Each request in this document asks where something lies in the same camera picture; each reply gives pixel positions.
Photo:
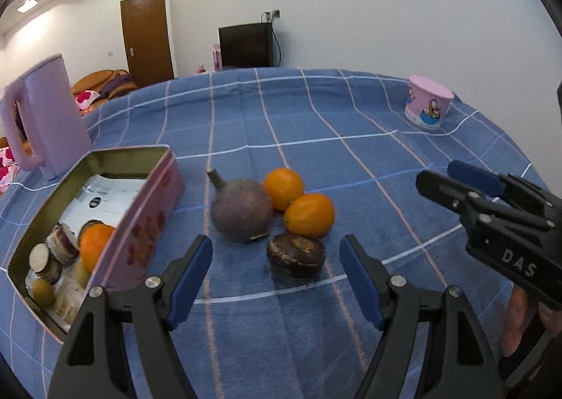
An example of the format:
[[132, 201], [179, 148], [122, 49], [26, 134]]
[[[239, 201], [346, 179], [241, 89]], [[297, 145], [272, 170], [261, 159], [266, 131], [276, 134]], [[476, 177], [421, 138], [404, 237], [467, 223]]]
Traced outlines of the person's right hand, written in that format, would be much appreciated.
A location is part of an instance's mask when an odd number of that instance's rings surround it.
[[545, 329], [552, 337], [561, 332], [562, 315], [544, 303], [534, 303], [521, 287], [514, 285], [509, 301], [502, 335], [502, 353], [510, 357], [518, 349], [524, 331], [534, 316], [539, 316]]

